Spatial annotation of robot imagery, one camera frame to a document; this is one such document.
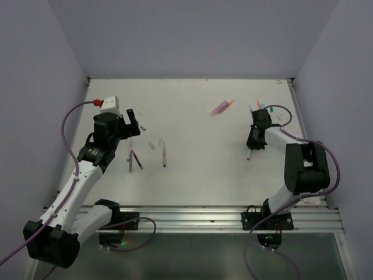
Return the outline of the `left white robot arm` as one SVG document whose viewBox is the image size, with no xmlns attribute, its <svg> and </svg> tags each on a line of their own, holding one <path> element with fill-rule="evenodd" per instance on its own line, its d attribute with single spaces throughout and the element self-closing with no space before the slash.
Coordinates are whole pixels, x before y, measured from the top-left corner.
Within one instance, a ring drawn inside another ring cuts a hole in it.
<svg viewBox="0 0 373 280">
<path fill-rule="evenodd" d="M 82 204 L 93 186 L 115 157 L 119 142 L 140 135 L 132 109 L 126 111 L 130 123 L 122 115 L 101 110 L 95 115 L 94 131 L 79 151 L 75 167 L 56 200 L 37 222 L 28 221 L 23 228 L 27 251 L 31 258 L 61 268 L 69 268 L 81 245 L 99 228 L 115 229 L 121 222 L 119 205 L 107 199 L 98 200 L 88 216 L 77 218 Z"/>
</svg>

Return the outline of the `white blue-tipped marker pen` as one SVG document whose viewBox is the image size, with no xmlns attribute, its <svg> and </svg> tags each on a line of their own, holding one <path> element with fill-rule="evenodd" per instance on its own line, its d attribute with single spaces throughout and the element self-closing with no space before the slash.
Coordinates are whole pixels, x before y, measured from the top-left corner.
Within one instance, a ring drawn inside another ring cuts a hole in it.
<svg viewBox="0 0 373 280">
<path fill-rule="evenodd" d="M 166 156 L 165 142 L 163 142 L 163 145 L 162 145 L 162 158 L 163 158 L 163 167 L 167 167 L 167 156 Z"/>
</svg>

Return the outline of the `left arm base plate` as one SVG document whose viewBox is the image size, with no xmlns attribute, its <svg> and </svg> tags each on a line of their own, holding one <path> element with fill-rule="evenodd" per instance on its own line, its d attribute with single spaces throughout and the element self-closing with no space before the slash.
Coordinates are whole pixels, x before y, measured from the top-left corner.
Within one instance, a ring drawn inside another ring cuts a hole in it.
<svg viewBox="0 0 373 280">
<path fill-rule="evenodd" d="M 109 224 L 101 227 L 103 230 L 138 230 L 139 212 L 120 212 L 111 219 Z"/>
</svg>

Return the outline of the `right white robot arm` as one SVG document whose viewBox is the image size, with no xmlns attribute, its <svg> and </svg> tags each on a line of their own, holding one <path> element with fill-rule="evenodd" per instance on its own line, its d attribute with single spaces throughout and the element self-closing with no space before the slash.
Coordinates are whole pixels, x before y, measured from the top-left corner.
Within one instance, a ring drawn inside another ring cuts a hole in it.
<svg viewBox="0 0 373 280">
<path fill-rule="evenodd" d="M 252 119 L 248 149 L 260 151 L 270 145 L 284 155 L 284 186 L 264 201 L 259 215 L 261 225 L 273 229 L 280 223 L 280 215 L 290 211 L 292 201 L 329 187 L 328 162 L 323 147 L 286 135 L 281 125 L 272 123 L 267 110 L 253 111 Z"/>
</svg>

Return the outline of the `pink highlighter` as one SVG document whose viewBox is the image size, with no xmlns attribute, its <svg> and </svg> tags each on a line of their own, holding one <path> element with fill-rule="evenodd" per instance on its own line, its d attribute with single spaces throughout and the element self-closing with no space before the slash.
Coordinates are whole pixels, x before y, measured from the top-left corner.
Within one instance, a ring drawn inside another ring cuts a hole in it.
<svg viewBox="0 0 373 280">
<path fill-rule="evenodd" d="M 215 107 L 211 112 L 210 116 L 214 117 L 216 114 L 218 114 L 226 105 L 228 105 L 228 101 L 224 100 L 221 102 L 217 107 Z"/>
</svg>

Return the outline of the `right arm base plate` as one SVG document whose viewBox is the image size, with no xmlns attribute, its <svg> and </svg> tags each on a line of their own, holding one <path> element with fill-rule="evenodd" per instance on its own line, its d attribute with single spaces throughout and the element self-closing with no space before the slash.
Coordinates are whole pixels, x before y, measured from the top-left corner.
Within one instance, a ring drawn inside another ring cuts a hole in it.
<svg viewBox="0 0 373 280">
<path fill-rule="evenodd" d="M 263 219 L 259 212 L 241 212 L 242 229 L 246 231 L 252 228 Z M 293 219 L 291 213 L 275 215 L 264 222 L 261 222 L 254 230 L 293 230 Z"/>
</svg>

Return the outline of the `grey marker pen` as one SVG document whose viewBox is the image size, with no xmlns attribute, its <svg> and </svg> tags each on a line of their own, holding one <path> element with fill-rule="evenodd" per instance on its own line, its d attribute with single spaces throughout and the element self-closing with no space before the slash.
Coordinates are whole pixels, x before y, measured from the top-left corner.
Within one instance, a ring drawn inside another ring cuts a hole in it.
<svg viewBox="0 0 373 280">
<path fill-rule="evenodd" d="M 130 146 L 129 146 L 129 140 L 126 140 L 126 162 L 129 162 L 129 155 L 130 155 Z"/>
</svg>

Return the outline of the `aluminium rail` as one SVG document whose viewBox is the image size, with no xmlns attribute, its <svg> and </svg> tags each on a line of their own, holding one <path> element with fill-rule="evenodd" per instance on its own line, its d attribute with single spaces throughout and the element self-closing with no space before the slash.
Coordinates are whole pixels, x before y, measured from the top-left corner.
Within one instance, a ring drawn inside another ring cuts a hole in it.
<svg viewBox="0 0 373 280">
<path fill-rule="evenodd" d="M 248 233 L 243 229 L 243 206 L 163 207 L 142 206 L 121 212 L 138 212 L 153 219 L 158 233 Z M 291 210 L 293 230 L 280 227 L 282 233 L 343 233 L 339 211 L 325 207 L 297 206 Z"/>
</svg>

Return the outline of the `red pen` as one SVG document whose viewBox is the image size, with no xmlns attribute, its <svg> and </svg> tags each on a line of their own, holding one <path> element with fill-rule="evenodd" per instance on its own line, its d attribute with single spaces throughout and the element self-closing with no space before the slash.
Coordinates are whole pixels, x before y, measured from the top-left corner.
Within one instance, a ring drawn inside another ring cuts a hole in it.
<svg viewBox="0 0 373 280">
<path fill-rule="evenodd" d="M 135 158 L 135 161 L 137 162 L 139 168 L 140 168 L 141 170 L 143 170 L 143 166 L 142 166 L 140 160 L 138 159 L 138 157 L 137 157 L 137 155 L 136 155 L 136 153 L 135 153 L 135 151 L 134 151 L 133 149 L 131 149 L 131 154 L 132 154 L 132 156 Z"/>
</svg>

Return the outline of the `purple highlighter pen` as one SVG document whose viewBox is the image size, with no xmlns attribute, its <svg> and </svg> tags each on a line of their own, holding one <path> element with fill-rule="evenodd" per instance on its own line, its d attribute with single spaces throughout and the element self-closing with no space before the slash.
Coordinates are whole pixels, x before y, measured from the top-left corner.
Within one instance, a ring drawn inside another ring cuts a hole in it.
<svg viewBox="0 0 373 280">
<path fill-rule="evenodd" d="M 132 151 L 129 152 L 128 163 L 129 163 L 129 173 L 132 173 L 132 170 L 133 170 L 133 155 L 132 155 Z"/>
</svg>

